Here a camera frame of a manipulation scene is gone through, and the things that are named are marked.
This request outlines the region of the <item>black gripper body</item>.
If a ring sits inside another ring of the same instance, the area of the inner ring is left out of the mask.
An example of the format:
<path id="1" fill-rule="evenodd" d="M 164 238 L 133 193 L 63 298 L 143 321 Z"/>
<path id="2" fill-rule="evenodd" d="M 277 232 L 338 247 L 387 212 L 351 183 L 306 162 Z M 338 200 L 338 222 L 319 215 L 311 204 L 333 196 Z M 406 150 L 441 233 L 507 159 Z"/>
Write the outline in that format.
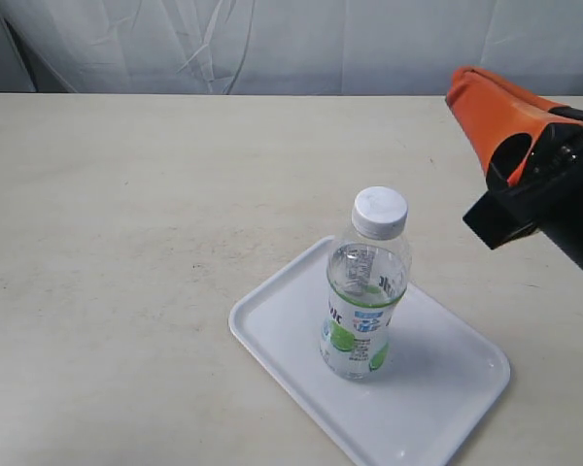
<path id="1" fill-rule="evenodd" d="M 487 190 L 464 223 L 491 250 L 542 232 L 583 271 L 583 114 L 550 114 L 475 151 Z"/>

